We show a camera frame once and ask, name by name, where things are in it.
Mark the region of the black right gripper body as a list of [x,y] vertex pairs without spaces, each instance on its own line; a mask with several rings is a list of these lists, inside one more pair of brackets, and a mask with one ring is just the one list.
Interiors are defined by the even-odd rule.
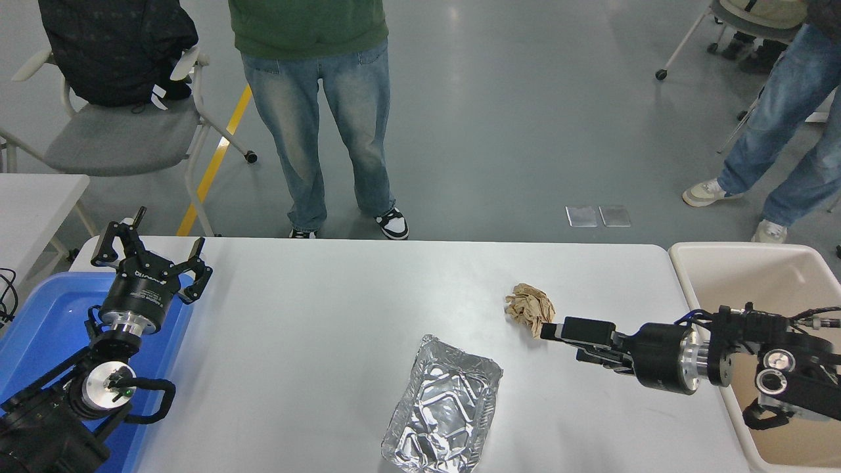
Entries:
[[681,344],[691,330],[686,326],[646,323],[631,337],[633,371],[643,386],[676,394],[691,394],[681,366]]

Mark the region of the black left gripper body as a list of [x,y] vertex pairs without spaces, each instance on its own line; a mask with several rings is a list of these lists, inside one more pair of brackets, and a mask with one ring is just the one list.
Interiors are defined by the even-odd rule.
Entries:
[[159,256],[141,261],[136,256],[122,260],[99,309],[101,321],[115,324],[120,318],[140,317],[144,330],[160,330],[172,299],[181,288],[174,263]]

